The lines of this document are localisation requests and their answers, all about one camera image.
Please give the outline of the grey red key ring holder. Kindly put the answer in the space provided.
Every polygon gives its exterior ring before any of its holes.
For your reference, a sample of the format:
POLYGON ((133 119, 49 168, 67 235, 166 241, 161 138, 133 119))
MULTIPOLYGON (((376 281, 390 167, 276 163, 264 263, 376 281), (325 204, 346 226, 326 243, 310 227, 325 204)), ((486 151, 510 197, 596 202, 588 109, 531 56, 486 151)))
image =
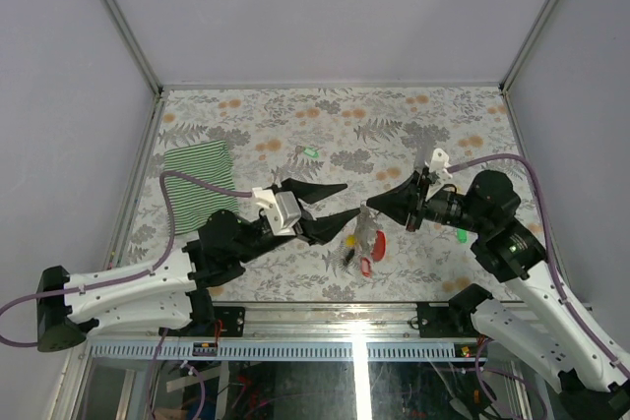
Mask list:
POLYGON ((371 262, 380 262, 386 255, 387 240, 377 222, 378 216, 379 213, 373 213, 366 205, 362 205, 353 231, 357 254, 371 262))

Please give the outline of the red key tag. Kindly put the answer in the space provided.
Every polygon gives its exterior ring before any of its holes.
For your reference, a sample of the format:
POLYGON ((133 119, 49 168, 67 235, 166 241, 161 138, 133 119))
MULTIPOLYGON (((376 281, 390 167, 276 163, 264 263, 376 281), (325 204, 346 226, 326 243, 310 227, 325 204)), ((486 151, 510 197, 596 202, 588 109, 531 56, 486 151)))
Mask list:
POLYGON ((364 277, 371 277, 373 274, 372 260, 368 258, 362 258, 360 260, 360 272, 364 277))

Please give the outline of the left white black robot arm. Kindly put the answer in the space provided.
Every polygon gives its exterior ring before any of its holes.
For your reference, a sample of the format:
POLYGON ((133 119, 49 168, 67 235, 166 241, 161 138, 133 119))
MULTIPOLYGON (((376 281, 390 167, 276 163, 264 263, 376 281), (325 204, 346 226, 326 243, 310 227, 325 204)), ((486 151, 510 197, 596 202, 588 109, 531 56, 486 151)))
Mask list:
POLYGON ((154 262, 71 274, 61 266, 41 274, 37 287, 40 352, 58 352, 108 331, 209 333, 216 322, 210 288, 245 272, 250 263, 293 240, 326 245, 358 217, 358 209, 316 218, 305 209, 345 189, 286 179, 255 188, 258 216, 217 210, 182 248, 167 247, 154 262))

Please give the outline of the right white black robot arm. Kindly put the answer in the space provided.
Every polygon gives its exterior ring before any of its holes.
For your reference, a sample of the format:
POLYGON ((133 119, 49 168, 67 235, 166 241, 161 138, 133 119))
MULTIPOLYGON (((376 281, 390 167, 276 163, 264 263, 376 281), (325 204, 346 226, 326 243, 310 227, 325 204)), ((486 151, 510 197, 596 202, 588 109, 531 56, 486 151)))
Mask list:
POLYGON ((553 268, 537 238, 516 218, 521 203, 502 172, 479 172, 465 194, 429 191, 427 170, 368 199, 367 205, 407 231, 425 221, 475 234, 477 262, 516 294, 545 327, 538 331, 478 285, 454 296, 449 324, 459 335, 477 331, 502 344, 558 394, 574 419, 620 419, 629 411, 629 354, 604 334, 553 268))

